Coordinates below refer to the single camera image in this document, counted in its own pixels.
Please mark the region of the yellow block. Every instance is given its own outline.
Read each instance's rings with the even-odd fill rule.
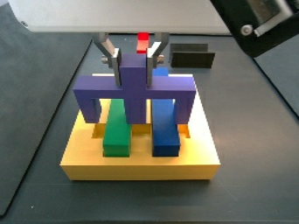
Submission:
[[[187,125],[180,125],[180,156],[152,157],[150,124],[136,125],[132,131],[129,157],[103,157],[103,136],[108,101],[101,102],[103,116],[99,124],[84,123],[81,113],[69,136],[60,167],[72,180],[167,180],[212,179],[220,161],[211,131],[196,95]]]

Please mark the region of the red block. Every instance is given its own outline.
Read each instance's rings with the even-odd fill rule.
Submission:
[[[139,32],[136,37],[136,53],[145,53],[145,49],[150,46],[148,32]]]

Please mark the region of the blue block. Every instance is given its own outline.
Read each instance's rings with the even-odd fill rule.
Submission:
[[[154,157],[179,157],[180,136],[172,100],[152,100],[152,132]]]
[[[154,69],[154,76],[168,76],[168,68],[158,67],[156,69]]]

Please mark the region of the purple block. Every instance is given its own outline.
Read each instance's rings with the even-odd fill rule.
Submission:
[[[124,54],[119,67],[121,87],[113,77],[80,76],[73,93],[87,123],[97,123],[99,99],[124,99],[128,123],[145,123],[145,99],[175,99],[175,122],[188,123],[196,93],[192,77],[154,76],[145,85],[145,55]]]
[[[145,56],[125,54],[119,66],[124,90],[125,120],[145,123]]]

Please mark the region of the green block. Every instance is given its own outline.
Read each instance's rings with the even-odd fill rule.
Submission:
[[[127,123],[124,100],[111,100],[103,140],[104,157],[129,157],[131,125]]]

